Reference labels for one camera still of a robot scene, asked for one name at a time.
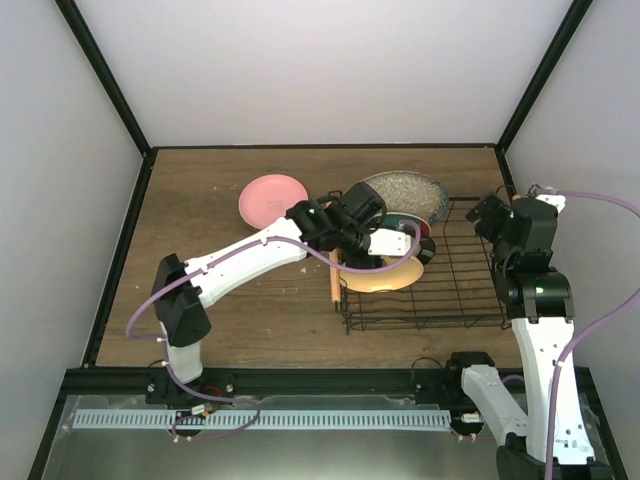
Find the red and teal floral plate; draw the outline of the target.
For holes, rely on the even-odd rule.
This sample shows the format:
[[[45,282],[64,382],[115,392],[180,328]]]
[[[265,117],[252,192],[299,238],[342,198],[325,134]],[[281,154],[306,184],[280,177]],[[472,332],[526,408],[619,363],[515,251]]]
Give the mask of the red and teal floral plate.
[[[428,238],[431,236],[431,228],[429,224],[424,219],[408,213],[387,213],[381,223],[381,227],[389,230],[400,231],[414,237],[416,235],[416,229],[411,226],[411,223],[414,223],[419,227],[420,236],[422,238]]]

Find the cream yellow plate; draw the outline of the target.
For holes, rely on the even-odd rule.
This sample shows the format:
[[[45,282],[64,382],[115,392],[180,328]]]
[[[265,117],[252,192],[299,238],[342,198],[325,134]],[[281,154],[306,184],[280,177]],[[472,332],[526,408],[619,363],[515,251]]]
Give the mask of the cream yellow plate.
[[[417,282],[424,273],[424,265],[415,256],[399,267],[382,273],[340,272],[340,285],[359,293],[401,290]]]

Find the black rimmed cream plate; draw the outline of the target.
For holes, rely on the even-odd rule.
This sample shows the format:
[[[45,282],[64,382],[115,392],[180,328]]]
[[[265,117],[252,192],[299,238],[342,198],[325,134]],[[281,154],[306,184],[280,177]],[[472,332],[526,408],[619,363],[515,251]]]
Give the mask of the black rimmed cream plate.
[[[422,265],[427,265],[434,258],[436,249],[436,244],[431,237],[422,238],[414,252],[414,257],[417,258]]]

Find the speckled beige blue-rimmed plate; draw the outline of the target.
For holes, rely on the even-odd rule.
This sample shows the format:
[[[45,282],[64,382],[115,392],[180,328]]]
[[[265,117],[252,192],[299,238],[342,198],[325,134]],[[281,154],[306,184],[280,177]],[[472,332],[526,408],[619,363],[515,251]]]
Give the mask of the speckled beige blue-rimmed plate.
[[[437,223],[448,209],[448,193],[440,182],[426,174],[389,171],[362,182],[381,196],[388,212],[409,214],[429,225]]]

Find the pink plate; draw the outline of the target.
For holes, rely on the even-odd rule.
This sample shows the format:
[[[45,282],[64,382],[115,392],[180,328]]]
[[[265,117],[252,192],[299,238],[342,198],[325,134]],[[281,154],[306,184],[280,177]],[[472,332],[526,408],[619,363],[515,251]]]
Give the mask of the pink plate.
[[[306,188],[295,178],[268,174],[249,182],[241,191],[238,209],[249,226],[262,230],[282,217],[299,201],[307,200]]]

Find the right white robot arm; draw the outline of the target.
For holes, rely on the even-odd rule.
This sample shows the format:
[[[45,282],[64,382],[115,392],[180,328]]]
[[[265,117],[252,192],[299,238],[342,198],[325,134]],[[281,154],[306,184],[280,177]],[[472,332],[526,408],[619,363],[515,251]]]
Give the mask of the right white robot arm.
[[[610,479],[583,419],[573,356],[575,308],[565,275],[551,265],[561,195],[504,202],[484,196],[466,215],[492,246],[492,281],[519,348],[526,405],[478,352],[458,355],[444,378],[447,396],[471,400],[497,443],[502,479]]]

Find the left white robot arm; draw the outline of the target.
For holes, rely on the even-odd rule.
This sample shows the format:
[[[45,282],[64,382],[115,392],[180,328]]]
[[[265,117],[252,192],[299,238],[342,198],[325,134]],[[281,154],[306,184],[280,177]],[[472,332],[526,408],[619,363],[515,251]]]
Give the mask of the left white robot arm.
[[[211,330],[208,308],[245,283],[310,256],[325,258],[337,250],[347,273],[386,273],[385,257],[408,261],[419,244],[420,228],[405,221],[396,230],[383,227],[386,203],[364,182],[340,196],[302,200],[266,228],[208,255],[180,260],[171,254],[158,266],[152,304],[161,325],[166,363],[173,372],[170,393],[181,403],[204,392],[201,343]]]

